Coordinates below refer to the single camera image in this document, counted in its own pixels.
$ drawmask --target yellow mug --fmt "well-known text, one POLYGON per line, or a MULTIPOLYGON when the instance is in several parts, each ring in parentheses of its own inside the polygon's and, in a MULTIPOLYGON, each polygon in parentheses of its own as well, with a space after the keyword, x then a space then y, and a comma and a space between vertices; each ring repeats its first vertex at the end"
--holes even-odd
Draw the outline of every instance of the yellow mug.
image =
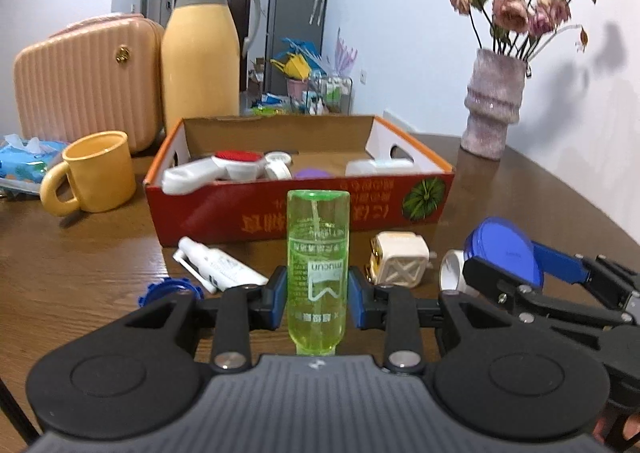
POLYGON ((127 134, 123 131, 82 137, 63 150, 62 159, 47 172, 40 185, 42 205, 55 216, 78 210, 109 211, 123 205, 136 192, 127 134), (62 201, 56 191, 65 176, 74 197, 62 201))

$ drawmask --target suitcase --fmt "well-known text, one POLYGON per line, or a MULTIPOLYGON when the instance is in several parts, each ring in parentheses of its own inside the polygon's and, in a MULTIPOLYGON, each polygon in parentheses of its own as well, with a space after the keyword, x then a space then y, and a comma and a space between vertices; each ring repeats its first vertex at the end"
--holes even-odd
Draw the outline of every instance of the suitcase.
POLYGON ((163 33, 139 14, 100 16, 24 49, 14 63, 22 135, 73 142, 117 129, 132 153, 146 149, 162 126, 163 33))

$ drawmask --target gray ceramic vase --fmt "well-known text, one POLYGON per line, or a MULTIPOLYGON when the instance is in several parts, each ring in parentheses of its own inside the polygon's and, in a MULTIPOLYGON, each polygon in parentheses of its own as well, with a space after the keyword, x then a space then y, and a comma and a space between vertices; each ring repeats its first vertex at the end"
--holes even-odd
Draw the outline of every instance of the gray ceramic vase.
POLYGON ((469 110, 460 146, 469 153, 500 160, 507 129, 520 120, 527 64, 519 59, 479 49, 467 87, 469 110))

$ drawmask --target clear plastic container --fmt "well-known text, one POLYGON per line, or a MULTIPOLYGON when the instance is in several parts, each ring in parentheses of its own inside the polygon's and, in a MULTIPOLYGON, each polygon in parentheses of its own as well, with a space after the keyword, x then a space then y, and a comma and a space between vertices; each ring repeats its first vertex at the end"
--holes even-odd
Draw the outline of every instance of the clear plastic container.
POLYGON ((298 355, 329 356, 344 336, 350 195, 287 195, 287 321, 298 355))

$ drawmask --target red cardboard box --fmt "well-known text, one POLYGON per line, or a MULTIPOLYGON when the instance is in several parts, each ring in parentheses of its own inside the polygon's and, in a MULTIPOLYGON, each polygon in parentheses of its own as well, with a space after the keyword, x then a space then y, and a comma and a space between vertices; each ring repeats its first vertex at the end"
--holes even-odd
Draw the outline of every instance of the red cardboard box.
POLYGON ((166 247, 196 242, 281 239, 287 234, 287 192, 339 189, 351 193, 351 230, 436 222, 449 194, 452 166, 377 116, 275 115, 190 118, 167 136, 145 177, 158 239, 166 247), (188 195, 162 192, 162 173, 220 150, 287 151, 291 171, 321 168, 335 178, 212 182, 188 195), (402 150, 421 174, 344 176, 351 160, 389 158, 402 150))

